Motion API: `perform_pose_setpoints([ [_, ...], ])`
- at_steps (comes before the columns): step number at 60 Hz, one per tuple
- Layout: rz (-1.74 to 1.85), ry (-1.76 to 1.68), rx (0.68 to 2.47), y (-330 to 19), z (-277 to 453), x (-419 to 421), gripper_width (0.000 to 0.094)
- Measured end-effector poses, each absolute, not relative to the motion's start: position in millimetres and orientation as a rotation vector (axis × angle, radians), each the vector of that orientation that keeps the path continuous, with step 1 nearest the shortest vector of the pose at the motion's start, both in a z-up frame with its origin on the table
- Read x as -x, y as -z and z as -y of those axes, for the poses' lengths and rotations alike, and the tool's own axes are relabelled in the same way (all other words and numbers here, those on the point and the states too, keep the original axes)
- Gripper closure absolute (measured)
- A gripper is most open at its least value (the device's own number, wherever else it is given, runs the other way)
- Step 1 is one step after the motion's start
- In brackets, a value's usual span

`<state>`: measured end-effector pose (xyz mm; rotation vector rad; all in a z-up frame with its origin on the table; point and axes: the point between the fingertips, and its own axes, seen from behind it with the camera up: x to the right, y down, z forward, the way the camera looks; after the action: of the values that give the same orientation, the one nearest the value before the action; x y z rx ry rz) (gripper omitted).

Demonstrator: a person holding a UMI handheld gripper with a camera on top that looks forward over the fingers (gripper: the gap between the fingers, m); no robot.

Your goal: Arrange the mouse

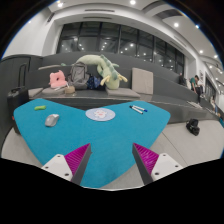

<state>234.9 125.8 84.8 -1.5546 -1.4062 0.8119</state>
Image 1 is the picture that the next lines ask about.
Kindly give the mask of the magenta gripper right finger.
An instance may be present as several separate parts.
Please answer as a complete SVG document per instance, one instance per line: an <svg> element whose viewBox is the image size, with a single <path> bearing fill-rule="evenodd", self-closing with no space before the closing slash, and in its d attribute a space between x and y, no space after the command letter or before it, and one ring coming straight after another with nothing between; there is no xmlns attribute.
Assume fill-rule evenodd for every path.
<svg viewBox="0 0 224 224"><path fill-rule="evenodd" d="M167 153L157 154L137 143L132 146L132 154L145 185L182 169Z"/></svg>

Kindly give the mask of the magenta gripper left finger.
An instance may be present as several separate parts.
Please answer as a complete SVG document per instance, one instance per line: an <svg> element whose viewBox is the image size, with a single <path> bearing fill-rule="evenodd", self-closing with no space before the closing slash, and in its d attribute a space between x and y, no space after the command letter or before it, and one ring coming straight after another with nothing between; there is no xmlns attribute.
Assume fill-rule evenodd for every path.
<svg viewBox="0 0 224 224"><path fill-rule="evenodd" d="M83 145L66 155L56 154L42 169L77 185L81 184L89 158L91 144Z"/></svg>

